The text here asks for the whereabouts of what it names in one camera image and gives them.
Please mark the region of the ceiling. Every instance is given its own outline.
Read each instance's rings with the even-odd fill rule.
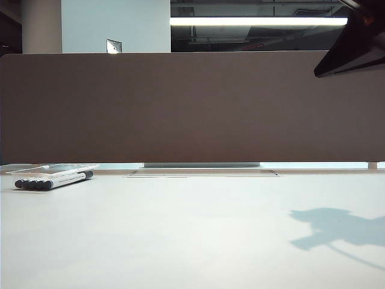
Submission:
[[[347,17],[349,13],[338,0],[171,0],[172,17]],[[171,50],[328,50],[341,31],[341,27],[173,26]]]
[[[0,0],[0,57],[22,52],[20,0]]]

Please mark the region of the pipe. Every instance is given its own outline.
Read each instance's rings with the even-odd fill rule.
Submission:
[[[172,2],[171,7],[208,7],[208,6],[218,6],[218,7],[234,7],[234,6],[243,6],[247,8],[255,8],[258,6],[266,6],[266,7],[274,7],[274,6],[304,6],[304,7],[310,7],[310,6],[337,6],[342,7],[344,6],[343,3],[339,1],[313,1],[313,2],[304,2],[304,1],[295,1],[295,2],[259,2],[255,4],[250,3],[223,3],[223,4],[216,4],[216,3],[195,3],[195,2]]]

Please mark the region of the white desk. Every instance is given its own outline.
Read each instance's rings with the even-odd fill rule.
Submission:
[[[385,288],[384,172],[122,174],[44,193],[2,175],[1,288]]]

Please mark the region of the ceiling light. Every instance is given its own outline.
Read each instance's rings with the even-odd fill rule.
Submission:
[[[344,26],[347,18],[326,17],[172,17],[171,26]]]

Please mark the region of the desk divider panel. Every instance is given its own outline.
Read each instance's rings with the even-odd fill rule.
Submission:
[[[6,55],[8,163],[384,161],[385,70],[325,52]]]

